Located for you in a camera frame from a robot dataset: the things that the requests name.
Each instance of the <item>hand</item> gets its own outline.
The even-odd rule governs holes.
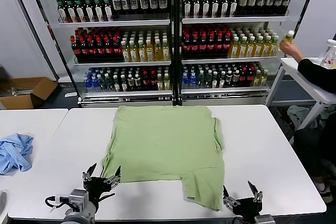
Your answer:
[[[282,41],[279,45],[279,48],[287,55],[291,55],[298,63],[304,59],[301,51],[296,46],[296,44],[292,42]]]

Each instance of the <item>person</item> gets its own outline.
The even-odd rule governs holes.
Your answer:
[[[326,69],[314,64],[302,55],[292,42],[282,41],[279,48],[292,56],[298,63],[298,71],[311,83],[322,89],[336,93],[336,69]],[[336,140],[333,127],[336,126],[336,114],[328,117],[322,131],[317,129],[300,129],[294,133],[295,151],[308,175],[315,184],[325,203],[333,201],[330,186],[336,186]],[[330,175],[324,177],[321,161],[328,160]]]

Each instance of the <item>display refrigerator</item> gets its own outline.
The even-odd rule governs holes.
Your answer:
[[[284,56],[278,44],[293,38],[309,3],[21,1],[83,107],[264,103]]]

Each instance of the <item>shelf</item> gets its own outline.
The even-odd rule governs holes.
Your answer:
[[[74,67],[104,68],[104,67],[138,67],[138,66],[169,66],[171,61],[145,61],[145,62],[111,62],[111,63],[76,63]]]
[[[139,98],[171,96],[171,90],[85,93],[85,98]]]
[[[287,21],[288,19],[289,19],[289,16],[182,18],[182,23],[183,24],[206,24],[206,23],[243,23],[243,22],[282,22],[282,21]]]
[[[202,95],[202,94],[225,94],[225,93],[244,93],[244,92],[265,92],[268,87],[239,87],[239,88],[222,88],[222,89],[183,89],[182,95]]]
[[[251,58],[225,58],[225,59],[199,59],[199,60],[182,60],[182,64],[206,64],[206,63],[226,63],[226,62],[248,62],[261,60],[274,60],[273,57],[251,57]]]
[[[59,23],[62,27],[107,27],[107,26],[160,26],[169,25],[170,19],[150,19],[150,20],[123,20],[106,22],[78,22],[78,23]]]

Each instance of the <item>blue cloth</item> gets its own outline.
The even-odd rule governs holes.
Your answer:
[[[8,173],[13,167],[19,168],[21,172],[32,167],[23,156],[32,152],[33,139],[17,133],[0,139],[0,174]]]

